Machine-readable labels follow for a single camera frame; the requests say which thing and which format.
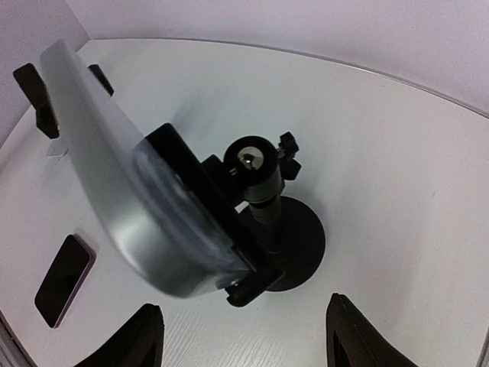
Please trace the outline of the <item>black phone stand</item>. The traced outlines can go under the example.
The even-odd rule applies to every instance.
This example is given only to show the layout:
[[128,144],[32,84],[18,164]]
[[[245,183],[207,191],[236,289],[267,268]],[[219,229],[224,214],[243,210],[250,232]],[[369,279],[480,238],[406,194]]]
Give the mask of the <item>black phone stand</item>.
[[227,301],[244,307],[265,291],[292,290],[318,270],[325,254],[325,230],[305,203],[283,196],[301,165],[291,132],[273,146],[249,135],[234,141],[223,159],[199,161],[170,124],[145,138],[231,237],[233,251],[251,269],[226,287]]

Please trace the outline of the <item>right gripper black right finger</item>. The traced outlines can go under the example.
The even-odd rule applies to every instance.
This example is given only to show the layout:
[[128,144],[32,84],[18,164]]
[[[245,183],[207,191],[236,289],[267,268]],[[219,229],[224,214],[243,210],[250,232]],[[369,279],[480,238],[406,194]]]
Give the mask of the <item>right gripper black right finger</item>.
[[329,366],[410,366],[344,294],[334,293],[326,311]]

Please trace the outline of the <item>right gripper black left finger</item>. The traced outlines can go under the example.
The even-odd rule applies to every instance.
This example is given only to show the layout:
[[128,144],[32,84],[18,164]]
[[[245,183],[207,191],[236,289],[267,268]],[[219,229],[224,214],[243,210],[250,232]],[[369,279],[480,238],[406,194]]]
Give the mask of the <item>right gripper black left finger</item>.
[[164,317],[143,305],[101,347],[76,366],[162,366]]

